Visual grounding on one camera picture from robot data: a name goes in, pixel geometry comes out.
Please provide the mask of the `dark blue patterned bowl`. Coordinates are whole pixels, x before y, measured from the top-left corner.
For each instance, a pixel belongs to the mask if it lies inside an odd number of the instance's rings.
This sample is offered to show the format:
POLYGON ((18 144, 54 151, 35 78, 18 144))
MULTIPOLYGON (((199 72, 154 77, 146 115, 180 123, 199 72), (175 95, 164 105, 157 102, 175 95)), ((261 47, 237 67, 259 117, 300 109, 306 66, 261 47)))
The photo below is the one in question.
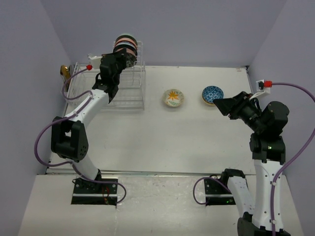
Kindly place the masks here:
POLYGON ((215 99, 223 99, 224 93, 222 89, 217 86, 207 86, 202 91, 202 98, 208 104, 213 104, 215 99))

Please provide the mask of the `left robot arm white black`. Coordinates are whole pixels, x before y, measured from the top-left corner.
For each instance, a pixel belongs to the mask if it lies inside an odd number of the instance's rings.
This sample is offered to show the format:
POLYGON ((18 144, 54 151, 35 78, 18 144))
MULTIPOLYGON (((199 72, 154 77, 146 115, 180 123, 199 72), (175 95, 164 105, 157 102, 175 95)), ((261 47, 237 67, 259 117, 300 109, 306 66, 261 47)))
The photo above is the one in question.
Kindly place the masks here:
POLYGON ((127 66, 127 50, 92 58, 84 71, 99 66, 91 90, 86 99, 66 117, 55 117, 52 122, 51 150, 60 158, 69 160, 74 171, 85 180, 85 188, 91 193, 102 189, 100 170, 88 157, 89 143, 86 128, 99 111, 110 104, 119 90, 120 74, 127 66))

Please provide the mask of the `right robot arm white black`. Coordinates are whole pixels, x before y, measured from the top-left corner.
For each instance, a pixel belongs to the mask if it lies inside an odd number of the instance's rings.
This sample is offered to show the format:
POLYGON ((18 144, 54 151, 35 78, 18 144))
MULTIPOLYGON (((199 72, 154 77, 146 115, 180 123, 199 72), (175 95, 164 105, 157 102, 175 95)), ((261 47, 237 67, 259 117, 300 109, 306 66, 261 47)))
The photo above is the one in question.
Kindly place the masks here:
POLYGON ((264 110, 251 94, 241 92, 232 98, 215 99, 219 111, 231 120, 241 119, 252 131, 250 150, 256 174, 256 194, 251 197, 247 181, 239 170, 225 169, 220 189, 231 193, 239 211, 240 236, 287 236, 281 214, 281 173, 285 144, 281 133, 288 122, 289 109, 278 101, 264 110))

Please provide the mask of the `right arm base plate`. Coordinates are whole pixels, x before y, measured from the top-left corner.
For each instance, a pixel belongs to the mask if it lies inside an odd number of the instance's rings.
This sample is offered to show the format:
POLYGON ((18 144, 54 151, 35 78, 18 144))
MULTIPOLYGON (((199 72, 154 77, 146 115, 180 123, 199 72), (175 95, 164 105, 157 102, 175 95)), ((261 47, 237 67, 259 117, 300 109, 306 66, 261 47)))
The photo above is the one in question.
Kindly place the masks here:
POLYGON ((233 195, 218 182, 210 179, 204 180, 206 206, 236 205, 233 195))

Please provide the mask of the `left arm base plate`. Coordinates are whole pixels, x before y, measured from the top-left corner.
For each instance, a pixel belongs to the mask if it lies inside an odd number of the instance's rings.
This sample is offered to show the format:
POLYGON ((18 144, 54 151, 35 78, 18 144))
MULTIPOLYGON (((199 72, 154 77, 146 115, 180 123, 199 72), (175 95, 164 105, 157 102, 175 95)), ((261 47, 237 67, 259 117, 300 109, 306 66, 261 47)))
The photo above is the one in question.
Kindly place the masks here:
POLYGON ((74 183, 72 205, 117 205, 117 178, 103 178, 102 181, 112 181, 112 184, 99 184, 76 178, 74 183))

